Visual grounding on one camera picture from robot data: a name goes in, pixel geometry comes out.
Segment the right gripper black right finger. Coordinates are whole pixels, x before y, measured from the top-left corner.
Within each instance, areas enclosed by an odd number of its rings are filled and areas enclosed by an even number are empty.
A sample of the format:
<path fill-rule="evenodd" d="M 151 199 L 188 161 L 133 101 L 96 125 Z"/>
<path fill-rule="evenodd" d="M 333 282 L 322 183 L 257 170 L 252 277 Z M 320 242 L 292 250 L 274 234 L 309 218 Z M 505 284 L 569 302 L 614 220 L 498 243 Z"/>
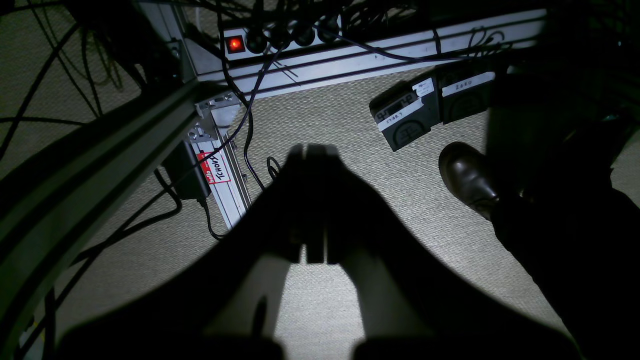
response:
<path fill-rule="evenodd" d="M 574 342 L 489 296 L 434 256 L 332 145 L 310 145 L 327 255 L 357 294 L 355 360 L 579 360 Z"/>

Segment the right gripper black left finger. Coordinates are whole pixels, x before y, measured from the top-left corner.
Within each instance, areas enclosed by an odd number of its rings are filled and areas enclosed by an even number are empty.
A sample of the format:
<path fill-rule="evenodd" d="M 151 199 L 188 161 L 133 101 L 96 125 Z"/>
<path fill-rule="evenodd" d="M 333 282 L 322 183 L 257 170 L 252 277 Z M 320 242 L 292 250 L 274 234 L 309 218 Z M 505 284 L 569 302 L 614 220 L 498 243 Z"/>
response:
<path fill-rule="evenodd" d="M 67 333 L 60 360 L 281 360 L 274 341 L 286 277 L 300 254 L 290 166 L 213 248 L 147 294 Z"/>

